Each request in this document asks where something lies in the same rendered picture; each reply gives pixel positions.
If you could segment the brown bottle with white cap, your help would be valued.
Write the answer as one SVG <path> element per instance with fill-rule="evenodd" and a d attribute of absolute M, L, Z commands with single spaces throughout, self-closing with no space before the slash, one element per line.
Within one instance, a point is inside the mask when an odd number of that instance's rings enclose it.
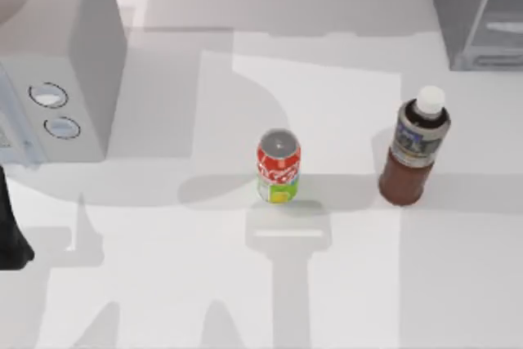
<path fill-rule="evenodd" d="M 450 126 L 445 92 L 439 87 L 422 87 L 416 97 L 401 105 L 378 180 L 384 199 L 400 207 L 420 199 Z"/>

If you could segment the grey cabinet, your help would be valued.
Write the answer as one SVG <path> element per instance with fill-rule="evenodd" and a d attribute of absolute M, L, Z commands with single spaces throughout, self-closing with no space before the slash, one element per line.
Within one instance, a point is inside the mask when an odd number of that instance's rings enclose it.
<path fill-rule="evenodd" d="M 523 0 L 432 0 L 453 71 L 523 72 Z"/>

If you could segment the pale microwave oven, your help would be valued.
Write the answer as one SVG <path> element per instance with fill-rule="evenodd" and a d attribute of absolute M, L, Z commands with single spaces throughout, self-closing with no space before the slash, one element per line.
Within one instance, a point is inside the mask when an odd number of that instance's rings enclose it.
<path fill-rule="evenodd" d="M 116 0 L 0 0 L 0 164 L 99 162 L 110 141 L 127 39 Z M 28 88 L 50 82 L 69 101 L 44 108 Z M 51 136 L 43 122 L 75 120 Z"/>

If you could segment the red and green can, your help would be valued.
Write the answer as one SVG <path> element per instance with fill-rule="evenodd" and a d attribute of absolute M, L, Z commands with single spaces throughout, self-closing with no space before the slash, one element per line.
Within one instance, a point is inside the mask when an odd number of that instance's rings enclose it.
<path fill-rule="evenodd" d="M 265 132 L 257 145 L 257 190 L 269 204 L 286 204 L 297 195 L 302 148 L 286 128 Z"/>

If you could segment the round microwave knob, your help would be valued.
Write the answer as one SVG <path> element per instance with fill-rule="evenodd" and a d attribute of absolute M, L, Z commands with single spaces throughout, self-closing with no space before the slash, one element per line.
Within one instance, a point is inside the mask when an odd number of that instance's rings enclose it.
<path fill-rule="evenodd" d="M 29 86 L 28 94 L 33 102 L 44 108 L 58 109 L 69 101 L 67 92 L 59 85 L 50 82 Z"/>
<path fill-rule="evenodd" d="M 47 119 L 43 122 L 43 126 L 51 136 L 62 140 L 74 139 L 81 133 L 79 124 L 65 116 Z"/>

